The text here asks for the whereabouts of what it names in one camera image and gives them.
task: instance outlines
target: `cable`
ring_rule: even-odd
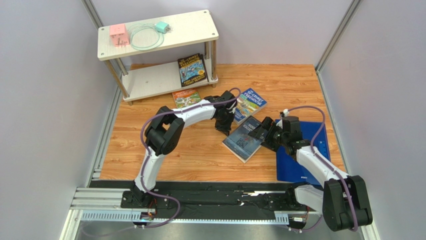
[[[283,225],[283,227],[286,228],[286,229],[290,229],[289,231],[293,231],[295,233],[310,232],[310,231],[314,230],[321,223],[322,220],[323,220],[323,216],[321,215],[319,217],[318,221],[316,221],[316,223],[313,226],[311,226],[310,228],[307,228],[307,229],[297,229],[297,228],[289,227],[287,225]]]
[[[328,161],[323,159],[323,157],[321,157],[321,155],[319,155],[317,152],[315,152],[315,149],[314,149],[314,140],[317,138],[317,136],[320,134],[321,130],[324,128],[324,125],[326,124],[326,114],[324,113],[323,110],[321,110],[320,108],[318,108],[316,106],[297,106],[297,107],[293,107],[293,108],[289,109],[288,111],[291,112],[293,110],[303,109],[303,108],[315,109],[315,110],[318,110],[322,114],[321,126],[319,127],[318,131],[316,131],[315,135],[313,136],[312,140],[310,141],[310,149],[311,149],[312,153],[316,156],[316,158],[319,161],[321,161],[324,165],[326,165],[328,169],[333,171],[333,173],[336,174],[336,176],[339,178],[339,180],[343,184],[344,192],[346,193],[347,201],[349,202],[349,208],[350,208],[350,212],[352,213],[352,219],[353,219],[353,228],[350,228],[349,230],[356,232],[358,230],[358,220],[357,220],[357,215],[355,213],[354,203],[352,202],[352,197],[351,197],[351,194],[349,192],[348,185],[346,184],[342,175],[338,171],[335,171],[335,169],[328,163]],[[318,220],[317,223],[315,223],[314,226],[312,226],[312,227],[310,227],[306,230],[302,230],[302,231],[307,232],[307,231],[312,230],[314,227],[316,227],[319,224],[319,222],[322,220],[322,218],[323,217],[321,216],[321,218]]]
[[[305,220],[305,222],[308,222],[310,207],[306,206],[306,208],[307,208],[307,211],[306,211],[306,215],[305,215],[305,219],[304,220]]]
[[[159,113],[159,114],[157,114],[157,115],[155,115],[155,116],[153,116],[153,117],[151,117],[150,119],[148,119],[144,124],[143,124],[143,126],[142,126],[142,129],[140,130],[140,140],[141,140],[141,142],[142,142],[142,145],[145,147],[145,149],[148,151],[148,157],[145,159],[145,161],[143,161],[143,164],[142,164],[142,169],[140,170],[140,172],[141,172],[141,183],[142,183],[142,187],[143,187],[143,189],[145,190],[145,192],[146,193],[148,193],[148,194],[151,194],[151,195],[153,195],[153,196],[156,196],[156,197],[159,197],[159,198],[165,198],[165,199],[170,199],[170,200],[173,200],[173,201],[175,201],[176,203],[177,203],[177,210],[176,210],[176,212],[173,214],[173,216],[171,216],[169,219],[167,219],[166,221],[163,221],[163,222],[161,222],[161,223],[159,223],[159,224],[156,224],[156,225],[147,225],[147,226],[144,226],[144,228],[145,229],[152,229],[152,228],[158,228],[158,227],[161,227],[161,226],[164,226],[164,225],[166,225],[166,224],[168,224],[170,221],[172,221],[178,214],[179,214],[179,212],[180,212],[180,210],[181,210],[181,203],[179,202],[179,200],[177,200],[176,198],[174,198],[174,197],[172,197],[172,196],[167,196],[167,195],[162,195],[162,194],[158,194],[158,193],[155,193],[155,192],[152,192],[152,191],[150,191],[150,190],[148,190],[147,189],[147,187],[145,186],[145,183],[144,183],[144,179],[143,179],[143,177],[144,177],[144,175],[143,175],[143,173],[144,173],[144,170],[145,170],[145,166],[147,165],[147,162],[149,161],[149,159],[150,159],[150,155],[151,155],[151,150],[150,150],[150,148],[148,147],[148,145],[147,145],[147,143],[144,141],[144,131],[145,131],[145,128],[147,127],[147,125],[152,121],[152,120],[154,120],[154,119],[156,119],[156,118],[158,118],[158,117],[161,117],[161,116],[165,116],[165,115],[170,115],[170,114],[182,114],[182,113],[186,113],[186,112],[188,112],[188,111],[190,111],[190,110],[193,110],[193,109],[196,109],[196,108],[201,108],[201,107],[205,107],[205,106],[214,106],[214,105],[224,105],[224,104],[228,104],[228,103],[231,103],[231,102],[233,102],[233,101],[236,101],[237,99],[238,99],[238,97],[240,97],[240,95],[241,95],[241,90],[238,88],[238,87],[233,87],[233,88],[231,88],[229,91],[231,92],[232,90],[238,90],[238,95],[236,96],[236,97],[234,97],[234,98],[232,98],[232,99],[230,99],[230,100],[227,100],[227,101],[221,101],[221,102],[210,102],[210,103],[206,103],[206,104],[203,104],[203,105],[195,105],[195,106],[192,106],[192,107],[189,107],[189,108],[187,108],[187,109],[185,109],[185,110],[182,110],[182,111],[168,111],[168,112],[162,112],[162,113]],[[83,226],[82,228],[81,228],[81,232],[84,234],[84,235],[86,235],[86,236],[88,236],[88,237],[91,237],[91,238],[102,238],[102,237],[108,237],[108,236],[111,236],[111,235],[114,235],[114,234],[118,234],[118,233],[121,233],[121,232],[124,232],[124,231],[127,231],[127,230],[130,230],[130,229],[134,229],[135,228],[135,226],[130,226],[130,227],[126,227],[126,228],[123,228],[123,229],[120,229],[120,230],[117,230],[117,231],[114,231],[114,232],[111,232],[111,233],[107,233],[107,234],[102,234],[102,235],[93,235],[93,234],[90,234],[90,233],[87,233],[87,232],[85,232],[84,231],[84,228],[86,227],[86,226]]]
[[[149,46],[138,46],[134,44],[133,37],[135,37],[138,33],[146,30],[153,30],[157,34],[157,40],[155,43],[149,45]],[[131,32],[130,34],[130,45],[132,48],[139,50],[139,51],[146,51],[150,49],[154,49],[164,42],[164,34],[162,32],[157,31],[155,24],[144,24],[144,23],[138,23],[134,24],[131,27],[128,28],[128,31]]]
[[[172,220],[173,220],[173,219],[174,219],[174,218],[175,218],[175,217],[179,214],[179,212],[180,212],[180,210],[181,210],[181,203],[179,202],[179,200],[177,200],[176,198],[174,198],[174,197],[172,197],[172,196],[167,196],[167,195],[162,195],[162,194],[158,194],[158,193],[152,192],[152,191],[148,190],[148,189],[147,189],[147,187],[145,186],[145,183],[144,183],[144,171],[145,171],[145,167],[146,167],[146,165],[147,165],[148,161],[150,160],[150,155],[151,155],[151,150],[150,150],[150,148],[148,147],[147,143],[144,141],[144,132],[145,132],[145,128],[147,127],[147,125],[148,125],[148,124],[149,124],[152,120],[154,120],[154,119],[156,119],[156,118],[158,118],[158,117],[162,117],[162,116],[170,115],[170,114],[183,114],[183,113],[186,113],[186,112],[191,111],[191,110],[193,110],[193,109],[201,108],[201,107],[204,107],[204,106],[224,105],[224,104],[227,104],[227,103],[234,102],[234,101],[236,101],[236,100],[238,99],[238,97],[241,95],[241,90],[240,90],[239,88],[237,88],[237,87],[234,87],[234,88],[231,88],[231,90],[229,90],[229,91],[232,91],[232,90],[238,90],[238,95],[237,95],[235,98],[233,98],[233,99],[230,99],[230,100],[227,100],[227,101],[221,101],[221,102],[210,102],[210,103],[203,104],[203,105],[194,105],[194,106],[192,106],[192,107],[189,107],[189,108],[187,108],[187,109],[185,109],[185,110],[180,110],[180,111],[168,111],[168,112],[162,112],[162,113],[159,113],[159,114],[157,114],[157,115],[155,115],[155,116],[151,117],[150,119],[148,119],[148,120],[147,120],[147,121],[143,124],[142,129],[140,130],[140,140],[141,140],[141,142],[142,142],[142,145],[143,145],[143,146],[145,147],[145,149],[147,150],[147,152],[148,152],[148,156],[146,157],[145,161],[143,161],[142,169],[140,170],[140,176],[141,176],[141,177],[140,177],[140,178],[141,178],[141,179],[140,179],[140,181],[141,181],[141,183],[142,183],[142,188],[143,188],[143,190],[145,190],[145,192],[146,192],[146,193],[148,193],[148,194],[151,194],[151,195],[156,196],[156,197],[159,197],[159,198],[170,199],[170,200],[173,200],[173,201],[175,201],[175,202],[177,203],[177,210],[176,210],[176,212],[173,214],[173,216],[171,216],[169,219],[167,219],[166,221],[161,222],[161,223],[159,223],[159,224],[145,226],[145,228],[146,228],[146,229],[157,228],[157,227],[160,227],[160,226],[163,226],[163,225],[168,224],[170,221],[172,221]]]

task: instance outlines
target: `dark blue book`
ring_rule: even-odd
[[[243,163],[246,163],[261,148],[264,136],[262,135],[260,139],[249,136],[249,133],[260,124],[260,121],[250,116],[222,142]]]
[[[312,139],[320,126],[321,122],[301,121],[300,130],[303,133],[303,138]],[[327,160],[330,160],[330,151],[327,142],[326,127],[324,126],[313,142],[313,145],[318,148],[319,152]],[[291,183],[308,182],[312,185],[320,185],[304,166],[286,154],[286,150],[282,146],[276,152],[276,179]]]

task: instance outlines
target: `book cover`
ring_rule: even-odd
[[[194,88],[175,91],[172,95],[178,109],[194,105],[201,101],[200,94]]]
[[[300,130],[304,139],[312,139],[321,126],[321,122],[301,121]],[[326,128],[324,127],[316,137],[313,145],[319,152],[330,160],[330,152],[327,141]],[[291,183],[308,182],[312,185],[320,185],[315,177],[302,165],[286,154],[284,147],[280,146],[276,152],[276,179]]]
[[[249,136],[249,133],[260,124],[260,121],[250,116],[222,142],[243,163],[246,163],[261,147],[263,135],[260,139]]]
[[[249,88],[242,92],[239,98],[237,98],[235,117],[233,121],[237,125],[240,125],[246,120],[246,118],[257,113],[266,105],[267,101],[252,88]]]
[[[179,58],[177,63],[179,64],[180,84],[182,87],[207,79],[202,54],[197,53],[189,57]]]

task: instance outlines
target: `blue binder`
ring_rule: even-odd
[[[300,129],[304,139],[311,140],[321,126],[321,122],[301,121]],[[330,151],[327,141],[326,127],[321,130],[313,145],[319,152],[330,160]],[[320,185],[314,176],[302,165],[286,154],[284,147],[280,146],[276,152],[276,179],[291,183],[308,182],[312,185]]]

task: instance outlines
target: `white wall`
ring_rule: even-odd
[[[381,239],[424,239],[426,2],[363,1],[321,74]]]
[[[351,0],[92,0],[105,25],[209,9],[219,32],[220,64],[316,64]],[[192,53],[196,44],[123,58],[165,63]]]
[[[117,86],[79,0],[0,9],[0,239],[58,239]]]

